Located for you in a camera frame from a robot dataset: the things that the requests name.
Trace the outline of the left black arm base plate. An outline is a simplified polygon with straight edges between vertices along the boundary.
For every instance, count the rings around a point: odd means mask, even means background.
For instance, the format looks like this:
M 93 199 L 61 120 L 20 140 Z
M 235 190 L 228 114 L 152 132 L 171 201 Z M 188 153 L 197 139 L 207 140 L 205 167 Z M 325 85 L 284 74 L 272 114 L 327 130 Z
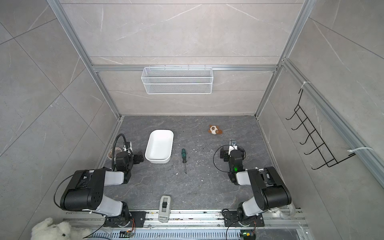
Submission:
M 132 228 L 135 224 L 135 228 L 142 228 L 146 219 L 145 211 L 133 211 L 129 214 L 122 213 L 117 217 L 107 217 L 104 227 L 111 228 Z

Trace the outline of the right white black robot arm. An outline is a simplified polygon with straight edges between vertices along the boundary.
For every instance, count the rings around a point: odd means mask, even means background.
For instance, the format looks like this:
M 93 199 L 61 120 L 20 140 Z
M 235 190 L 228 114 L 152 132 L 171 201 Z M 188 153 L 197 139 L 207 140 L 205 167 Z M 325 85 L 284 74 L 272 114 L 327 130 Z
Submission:
M 258 227 L 262 213 L 292 203 L 291 193 L 274 167 L 244 168 L 243 161 L 247 153 L 237 145 L 236 140 L 230 140 L 228 145 L 221 146 L 217 152 L 220 153 L 220 159 L 229 165 L 225 173 L 230 181 L 236 186 L 252 188 L 253 196 L 240 203 L 236 211 L 222 210 L 225 220 L 231 222 L 230 226 L 253 224 Z

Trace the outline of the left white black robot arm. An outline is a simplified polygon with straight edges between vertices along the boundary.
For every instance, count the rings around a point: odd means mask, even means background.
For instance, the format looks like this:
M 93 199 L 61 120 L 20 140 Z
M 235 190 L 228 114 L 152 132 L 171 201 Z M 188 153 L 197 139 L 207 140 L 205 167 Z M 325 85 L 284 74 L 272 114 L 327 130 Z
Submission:
M 91 212 L 106 217 L 104 226 L 111 228 L 141 228 L 144 211 L 130 212 L 128 204 L 104 195 L 106 186 L 125 185 L 132 176 L 133 166 L 144 161 L 143 152 L 133 154 L 131 143 L 115 157 L 114 171 L 107 168 L 76 171 L 66 187 L 60 207 L 71 212 Z

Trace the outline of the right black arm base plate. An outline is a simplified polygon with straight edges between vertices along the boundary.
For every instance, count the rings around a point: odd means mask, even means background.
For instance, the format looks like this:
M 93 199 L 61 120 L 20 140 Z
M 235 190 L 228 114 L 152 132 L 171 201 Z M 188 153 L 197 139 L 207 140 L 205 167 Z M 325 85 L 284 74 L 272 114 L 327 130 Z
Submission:
M 263 216 L 255 215 L 252 217 L 247 217 L 239 211 L 230 211 L 228 209 L 223 209 L 221 214 L 224 218 L 225 227 L 264 227 Z

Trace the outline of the green handled screwdriver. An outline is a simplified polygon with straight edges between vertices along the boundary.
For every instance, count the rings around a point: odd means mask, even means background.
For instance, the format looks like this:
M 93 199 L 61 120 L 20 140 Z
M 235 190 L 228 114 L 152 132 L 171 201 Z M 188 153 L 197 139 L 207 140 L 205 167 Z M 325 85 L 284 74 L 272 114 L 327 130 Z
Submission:
M 185 149 L 182 149 L 182 159 L 183 159 L 183 166 L 184 166 L 184 173 L 187 173 L 187 152 Z

